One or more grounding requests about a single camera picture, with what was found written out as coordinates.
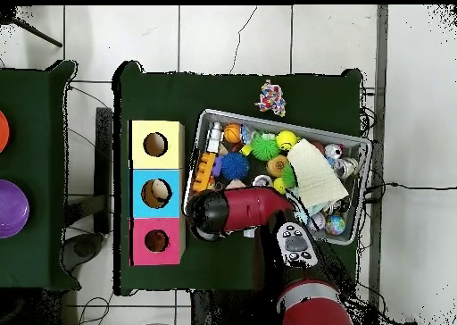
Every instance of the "white cloth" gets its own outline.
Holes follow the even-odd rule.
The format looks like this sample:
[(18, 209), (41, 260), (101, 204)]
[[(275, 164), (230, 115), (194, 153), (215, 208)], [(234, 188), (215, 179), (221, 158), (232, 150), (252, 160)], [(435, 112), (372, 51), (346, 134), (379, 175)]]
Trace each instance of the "white cloth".
[(292, 147), (287, 159), (294, 168), (298, 193), (307, 209), (349, 195), (320, 150), (306, 139)]

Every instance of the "circular hole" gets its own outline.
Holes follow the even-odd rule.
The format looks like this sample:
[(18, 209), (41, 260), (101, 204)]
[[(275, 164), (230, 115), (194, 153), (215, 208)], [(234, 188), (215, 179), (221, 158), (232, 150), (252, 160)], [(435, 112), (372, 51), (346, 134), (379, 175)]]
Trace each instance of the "circular hole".
[(154, 229), (146, 233), (145, 245), (151, 252), (163, 252), (168, 244), (168, 236), (163, 230)]
[(141, 198), (148, 207), (162, 208), (170, 201), (170, 185), (163, 179), (150, 179), (143, 185)]
[(143, 148), (146, 154), (152, 157), (160, 157), (164, 155), (168, 149), (167, 138), (159, 132), (150, 133), (143, 141)]

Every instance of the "orange ball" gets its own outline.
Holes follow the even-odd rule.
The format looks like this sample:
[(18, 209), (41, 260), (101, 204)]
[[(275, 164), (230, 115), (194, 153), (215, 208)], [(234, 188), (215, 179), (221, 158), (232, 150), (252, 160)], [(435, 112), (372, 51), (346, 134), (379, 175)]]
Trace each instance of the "orange ball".
[(238, 124), (229, 124), (224, 129), (224, 138), (231, 144), (241, 141), (241, 129)]

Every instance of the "gray plastic bin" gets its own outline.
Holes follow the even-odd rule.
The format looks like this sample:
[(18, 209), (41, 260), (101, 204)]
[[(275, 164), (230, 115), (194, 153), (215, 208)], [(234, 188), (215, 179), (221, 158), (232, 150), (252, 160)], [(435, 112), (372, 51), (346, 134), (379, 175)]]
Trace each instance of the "gray plastic bin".
[(357, 232), (357, 223), (361, 217), (361, 209), (363, 202), (363, 193), (365, 190), (365, 182), (368, 178), (370, 164), (365, 160), (371, 159), (371, 143), (369, 140), (352, 137), (347, 135), (340, 135), (333, 132), (324, 130), (310, 129), (300, 127), (292, 124), (280, 123), (275, 121), (267, 121), (263, 119), (251, 118), (249, 116), (237, 115), (230, 112), (204, 110), (200, 114), (197, 129), (194, 139), (194, 150), (192, 153), (190, 163), (190, 170), (188, 173), (186, 193), (184, 196), (184, 212), (186, 212), (187, 201), (192, 196), (192, 181), (195, 176), (195, 167), (202, 152), (204, 152), (206, 145), (206, 134), (210, 124), (214, 121), (219, 121), (222, 125), (230, 123), (245, 124), (253, 129), (267, 131), (269, 133), (278, 134), (281, 130), (289, 129), (297, 136), (306, 138), (308, 141), (319, 141), (324, 146), (327, 144), (341, 144), (344, 147), (344, 157), (352, 157), (359, 162), (359, 172), (357, 175), (351, 176), (344, 181), (345, 188), (349, 193), (351, 206), (345, 213), (346, 228), (345, 231), (339, 236), (328, 235), (325, 230), (315, 232), (313, 236), (316, 238), (325, 238), (329, 243), (339, 245), (349, 245), (353, 242)]

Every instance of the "dark green tablecloth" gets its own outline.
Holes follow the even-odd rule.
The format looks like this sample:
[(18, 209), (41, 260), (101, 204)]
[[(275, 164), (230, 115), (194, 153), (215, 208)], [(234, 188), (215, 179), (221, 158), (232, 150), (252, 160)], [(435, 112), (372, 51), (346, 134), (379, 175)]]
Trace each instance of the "dark green tablecloth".
[[(279, 84), (287, 101), (286, 117), (259, 112), (261, 86), (266, 79)], [(207, 76), (187, 73), (143, 73), (136, 62), (125, 62), (113, 77), (115, 93), (114, 194), (129, 191), (128, 120), (180, 121), (186, 128), (186, 165), (193, 145), (199, 113), (207, 108), (282, 121), (351, 136), (360, 134), (361, 74), (343, 76)], [(140, 289), (249, 289), (253, 288), (253, 240), (238, 233), (216, 243), (192, 236), (187, 229), (187, 248), (176, 266), (130, 267), (128, 249), (129, 201), (122, 198), (120, 231), (115, 230), (115, 285), (121, 293)], [(332, 246), (348, 273), (355, 276), (356, 242)]]
[(60, 263), (66, 180), (63, 102), (74, 71), (74, 62), (57, 62), (46, 71), (0, 69), (0, 111), (10, 125), (9, 144), (0, 154), (0, 179), (18, 185), (30, 205), (24, 229), (0, 239), (0, 287), (79, 286)]

